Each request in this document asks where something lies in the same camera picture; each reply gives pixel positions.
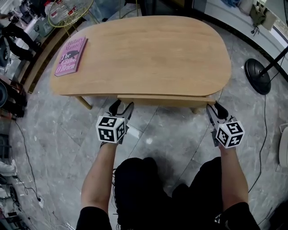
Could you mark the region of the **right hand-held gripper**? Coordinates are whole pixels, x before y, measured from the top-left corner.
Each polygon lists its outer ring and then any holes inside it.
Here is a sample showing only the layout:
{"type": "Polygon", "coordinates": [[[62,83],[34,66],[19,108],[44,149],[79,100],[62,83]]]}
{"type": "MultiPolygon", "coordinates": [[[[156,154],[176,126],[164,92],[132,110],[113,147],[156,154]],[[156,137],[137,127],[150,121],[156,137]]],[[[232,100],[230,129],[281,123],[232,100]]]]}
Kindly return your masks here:
{"type": "Polygon", "coordinates": [[[232,116],[228,120],[224,120],[227,119],[229,113],[218,101],[216,101],[214,107],[217,113],[213,106],[209,104],[206,106],[208,118],[214,126],[211,133],[214,146],[218,147],[221,144],[228,149],[240,145],[245,134],[242,123],[232,116]]]}

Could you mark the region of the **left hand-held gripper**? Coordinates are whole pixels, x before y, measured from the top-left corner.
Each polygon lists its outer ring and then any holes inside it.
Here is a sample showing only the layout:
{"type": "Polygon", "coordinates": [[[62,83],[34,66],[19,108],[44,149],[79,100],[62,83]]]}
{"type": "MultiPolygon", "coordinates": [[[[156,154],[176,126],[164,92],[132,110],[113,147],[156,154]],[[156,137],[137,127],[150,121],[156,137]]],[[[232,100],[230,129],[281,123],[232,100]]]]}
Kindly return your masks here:
{"type": "Polygon", "coordinates": [[[128,121],[134,110],[134,102],[128,104],[121,115],[117,114],[121,100],[117,99],[110,107],[109,113],[99,116],[96,123],[96,132],[99,141],[122,144],[128,131],[128,121]]]}

